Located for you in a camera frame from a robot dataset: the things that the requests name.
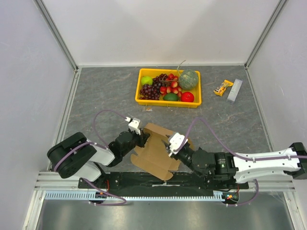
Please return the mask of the brown cardboard box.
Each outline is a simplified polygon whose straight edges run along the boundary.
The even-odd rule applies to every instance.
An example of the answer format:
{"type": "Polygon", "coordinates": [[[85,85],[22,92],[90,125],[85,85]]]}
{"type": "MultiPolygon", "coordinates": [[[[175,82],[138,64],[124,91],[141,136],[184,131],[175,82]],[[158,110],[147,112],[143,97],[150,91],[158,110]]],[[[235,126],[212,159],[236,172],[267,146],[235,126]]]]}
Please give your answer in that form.
{"type": "Polygon", "coordinates": [[[168,156],[163,141],[167,142],[167,136],[174,134],[174,131],[153,123],[148,123],[143,130],[150,136],[143,148],[134,148],[131,163],[163,181],[170,180],[172,171],[178,170],[181,161],[168,156]]]}

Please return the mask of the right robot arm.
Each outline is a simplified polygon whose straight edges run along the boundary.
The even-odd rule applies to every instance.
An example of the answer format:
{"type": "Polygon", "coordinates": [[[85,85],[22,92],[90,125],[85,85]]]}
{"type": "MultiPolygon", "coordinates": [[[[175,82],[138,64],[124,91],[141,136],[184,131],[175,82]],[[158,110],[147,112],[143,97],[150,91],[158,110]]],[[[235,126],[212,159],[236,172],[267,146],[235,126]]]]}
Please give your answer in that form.
{"type": "Polygon", "coordinates": [[[193,150],[179,133],[169,136],[163,144],[170,158],[181,161],[202,178],[208,188],[231,189],[271,175],[289,175],[297,180],[307,178],[307,152],[301,142],[284,150],[255,154],[193,150]]]}

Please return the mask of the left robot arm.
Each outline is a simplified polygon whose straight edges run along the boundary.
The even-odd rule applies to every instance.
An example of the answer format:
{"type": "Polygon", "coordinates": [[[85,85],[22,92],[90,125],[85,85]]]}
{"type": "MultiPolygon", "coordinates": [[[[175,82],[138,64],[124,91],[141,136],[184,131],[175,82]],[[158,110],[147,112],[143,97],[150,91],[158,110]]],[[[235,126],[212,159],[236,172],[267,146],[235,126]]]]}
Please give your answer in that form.
{"type": "Polygon", "coordinates": [[[100,166],[116,166],[135,147],[145,147],[149,137],[150,134],[143,130],[140,134],[124,131],[105,147],[77,132],[53,146],[47,152],[47,157],[61,178],[76,175],[88,179],[94,188],[101,188],[105,184],[105,176],[100,166]]]}

